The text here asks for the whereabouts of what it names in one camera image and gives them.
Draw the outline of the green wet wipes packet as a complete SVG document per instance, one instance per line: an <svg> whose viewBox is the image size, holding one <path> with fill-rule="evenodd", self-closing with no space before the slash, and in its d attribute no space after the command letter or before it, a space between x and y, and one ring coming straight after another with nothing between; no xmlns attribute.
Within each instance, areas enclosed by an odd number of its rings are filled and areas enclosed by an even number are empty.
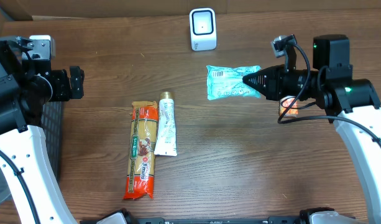
<svg viewBox="0 0 381 224"><path fill-rule="evenodd" d="M207 99L218 100L233 96L260 98L260 93L244 84L245 75L258 72L259 65L249 67L219 67L207 65Z"/></svg>

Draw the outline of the white tube with gold cap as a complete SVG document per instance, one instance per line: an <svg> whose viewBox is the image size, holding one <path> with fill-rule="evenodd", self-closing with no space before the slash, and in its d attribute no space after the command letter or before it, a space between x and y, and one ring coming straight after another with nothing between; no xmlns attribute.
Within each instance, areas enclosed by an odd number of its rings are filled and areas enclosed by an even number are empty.
<svg viewBox="0 0 381 224"><path fill-rule="evenodd" d="M158 131L154 154L157 156L177 156L177 130L175 123L175 103L169 91L160 94L158 103Z"/></svg>

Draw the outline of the orange spaghetti packet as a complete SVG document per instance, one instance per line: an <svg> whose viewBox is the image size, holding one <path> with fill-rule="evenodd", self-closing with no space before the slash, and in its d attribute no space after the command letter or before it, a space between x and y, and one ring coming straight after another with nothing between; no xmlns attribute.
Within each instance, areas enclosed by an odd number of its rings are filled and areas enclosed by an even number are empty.
<svg viewBox="0 0 381 224"><path fill-rule="evenodd" d="M155 145L158 109L155 101L134 101L129 144L129 162L124 199L153 197L155 180Z"/></svg>

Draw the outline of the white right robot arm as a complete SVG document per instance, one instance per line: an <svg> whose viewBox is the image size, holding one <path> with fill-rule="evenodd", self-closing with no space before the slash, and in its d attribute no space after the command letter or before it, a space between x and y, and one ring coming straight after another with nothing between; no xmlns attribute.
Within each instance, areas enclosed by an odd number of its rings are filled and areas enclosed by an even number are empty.
<svg viewBox="0 0 381 224"><path fill-rule="evenodd" d="M334 124L359 177L369 222L381 223L381 102L369 80L353 79L348 37L315 37L313 59L306 60L304 70L296 69L297 53L307 56L294 35L281 35L271 45L276 57L285 57L284 64L248 74L243 83L267 100L314 99L325 114L303 120L324 119Z"/></svg>

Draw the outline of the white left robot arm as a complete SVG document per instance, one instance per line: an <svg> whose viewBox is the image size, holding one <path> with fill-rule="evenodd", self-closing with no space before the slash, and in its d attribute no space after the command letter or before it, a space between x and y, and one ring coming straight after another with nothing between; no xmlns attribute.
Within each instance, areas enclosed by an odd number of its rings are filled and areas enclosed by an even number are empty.
<svg viewBox="0 0 381 224"><path fill-rule="evenodd" d="M28 47L0 41L0 169L22 223L75 223L47 154L41 127L44 104L84 95L84 71L38 70L29 58L23 66L14 49Z"/></svg>

